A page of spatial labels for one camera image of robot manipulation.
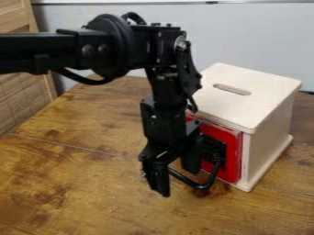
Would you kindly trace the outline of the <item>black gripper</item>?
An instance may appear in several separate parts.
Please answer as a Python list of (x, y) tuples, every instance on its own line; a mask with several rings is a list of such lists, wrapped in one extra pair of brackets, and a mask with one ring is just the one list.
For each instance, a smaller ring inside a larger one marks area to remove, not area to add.
[(188, 101), (158, 102), (149, 96), (141, 102), (142, 128), (148, 143), (139, 160), (148, 183), (165, 197), (172, 195), (169, 163), (182, 157), (182, 167), (197, 174), (202, 167), (201, 123), (188, 121)]

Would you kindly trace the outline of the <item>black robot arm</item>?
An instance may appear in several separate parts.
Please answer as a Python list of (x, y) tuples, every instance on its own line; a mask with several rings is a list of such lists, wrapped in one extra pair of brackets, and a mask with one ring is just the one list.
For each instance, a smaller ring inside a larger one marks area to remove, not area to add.
[(153, 95), (141, 102), (148, 144), (139, 160), (150, 187), (164, 196), (172, 194), (172, 177), (198, 189), (212, 186), (170, 168), (176, 160), (192, 173), (202, 165), (201, 122), (186, 120), (186, 112), (198, 111), (193, 95), (202, 88), (190, 48), (180, 27), (148, 24), (133, 12), (103, 14), (79, 30), (0, 34), (0, 73), (55, 72), (102, 85), (133, 70), (146, 71)]

